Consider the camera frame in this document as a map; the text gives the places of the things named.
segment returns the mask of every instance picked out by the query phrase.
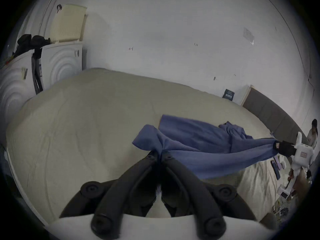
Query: sheet wrinkle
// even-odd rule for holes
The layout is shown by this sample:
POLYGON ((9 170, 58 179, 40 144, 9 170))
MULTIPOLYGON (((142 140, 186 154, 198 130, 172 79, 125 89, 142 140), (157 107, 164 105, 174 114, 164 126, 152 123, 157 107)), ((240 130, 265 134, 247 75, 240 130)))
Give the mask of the sheet wrinkle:
POLYGON ((79 140, 79 136, 78 136, 78 133, 76 131, 76 129, 74 128, 74 135, 75 135, 75 146, 77 148, 77 151, 78 151, 78 154, 80 155, 80 157, 82 158, 82 161, 84 162, 84 164, 87 166, 88 169, 90 169, 90 172, 91 172, 91 176, 92 175, 92 170, 91 170, 91 167, 89 166, 85 156, 83 155, 83 152, 80 148, 80 140, 79 140))
POLYGON ((48 207, 49 207, 49 211, 51 213, 51 216, 55 217, 54 216, 54 211, 53 211, 52 206, 51 206, 51 201, 49 199, 48 181, 47 181, 47 167, 48 167, 48 157, 49 157, 49 152, 50 152, 50 144, 51 144, 51 140, 49 139, 48 149, 47 149, 47 153, 45 155, 45 164, 44 164, 44 181, 45 181, 44 191, 45 191, 45 196, 46 196, 46 198, 48 200, 48 207))

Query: cable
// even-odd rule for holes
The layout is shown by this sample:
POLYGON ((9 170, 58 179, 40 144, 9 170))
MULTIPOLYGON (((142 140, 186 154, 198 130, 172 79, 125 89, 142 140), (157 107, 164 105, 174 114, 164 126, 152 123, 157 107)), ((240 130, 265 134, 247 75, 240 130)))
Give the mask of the cable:
MULTIPOLYGON (((292 33, 292 31, 291 31, 291 29, 290 29, 290 27, 289 27, 288 23, 286 22, 285 18, 282 16, 282 14, 281 14, 281 12, 278 10, 278 8, 274 5, 274 3, 273 3, 271 0, 269 0, 269 2, 274 6, 274 8, 278 11, 278 13, 280 14, 280 16, 282 17, 282 19, 283 19, 283 20, 284 20, 284 22, 286 23, 286 25, 287 25, 287 27, 288 27, 288 29, 289 29, 289 31, 290 31, 290 33, 291 33, 291 35, 292 35, 293 39, 294 39, 294 42, 296 43, 296 46, 297 46, 297 49, 298 49, 298 52, 299 52, 299 55, 300 55, 300 59, 301 59, 301 63, 302 63, 302 67, 303 67, 303 71, 305 72, 305 74, 306 74, 306 76, 307 76, 307 78, 308 78, 308 82, 309 82, 309 84, 310 84, 310 85, 312 86, 312 88, 313 88, 313 93, 312 93, 312 97, 311 97, 311 101, 312 101, 313 96, 314 96, 314 94, 315 94, 315 88, 314 88, 314 86, 312 85, 312 83, 310 83, 311 59, 310 59, 310 50, 309 50, 309 45, 308 45, 308 54, 309 54, 309 75, 308 75, 308 74, 307 74, 307 72, 306 72, 306 69, 304 68, 304 65, 303 65, 303 60, 302 60, 302 57, 301 57, 301 54, 300 54, 300 50, 299 50, 299 47, 298 47, 297 41, 296 41, 296 39, 294 38, 294 35, 293 35, 293 33, 292 33)), ((307 114, 306 114, 306 117, 304 118, 304 121, 306 120, 306 118, 307 118, 307 116, 308 116, 308 113, 309 113, 310 107, 311 107, 311 104, 310 104, 310 106, 309 106, 309 109, 308 109, 308 112, 307 112, 307 114)))

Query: sticker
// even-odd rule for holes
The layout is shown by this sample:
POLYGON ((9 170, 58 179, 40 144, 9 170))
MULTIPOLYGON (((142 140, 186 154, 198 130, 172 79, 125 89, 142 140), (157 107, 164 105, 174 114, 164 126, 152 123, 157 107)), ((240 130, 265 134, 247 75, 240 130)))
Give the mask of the sticker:
POLYGON ((300 156, 303 157, 303 158, 307 158, 307 153, 301 152, 300 156))
POLYGON ((225 98, 225 99, 228 99, 228 100, 232 101, 234 95, 235 95, 235 93, 233 91, 230 91, 230 90, 226 89, 224 91, 224 94, 223 94, 222 98, 225 98))
POLYGON ((25 67, 21 68, 22 79, 26 80, 28 69, 25 67))
POLYGON ((253 34, 246 28, 243 29, 243 37, 247 39, 252 45, 254 45, 254 36, 253 34))

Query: white wall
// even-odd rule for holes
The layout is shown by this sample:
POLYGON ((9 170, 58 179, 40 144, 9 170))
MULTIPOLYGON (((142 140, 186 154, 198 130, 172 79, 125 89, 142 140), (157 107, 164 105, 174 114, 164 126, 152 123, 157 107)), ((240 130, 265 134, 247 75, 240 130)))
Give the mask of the white wall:
MULTIPOLYGON (((38 2, 30 32, 38 31, 48 1, 38 2)), ((58 4, 86 6, 84 68, 160 78, 218 96, 227 88, 238 104, 254 85, 307 133, 320 114, 319 55, 289 3, 271 1, 292 33, 269 0, 57 0, 44 35, 58 4), (243 37, 244 27, 254 45, 243 37)))

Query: mattress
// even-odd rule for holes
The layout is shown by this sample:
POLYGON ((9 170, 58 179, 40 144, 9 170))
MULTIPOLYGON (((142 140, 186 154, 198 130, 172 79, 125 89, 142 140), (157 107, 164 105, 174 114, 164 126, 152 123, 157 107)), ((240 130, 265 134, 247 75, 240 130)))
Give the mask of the mattress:
MULTIPOLYGON (((45 225, 52 223, 83 183, 116 179, 145 157, 148 152, 132 141, 145 124, 157 127, 162 114, 215 126, 229 121, 254 138, 270 137, 256 116, 227 99, 172 82, 90 69, 30 99, 9 124, 9 162, 23 198, 45 225)), ((266 160, 207 181, 236 186, 261 220, 285 178, 277 181, 266 160)), ((148 216, 164 214, 155 211, 158 206, 148 216)))

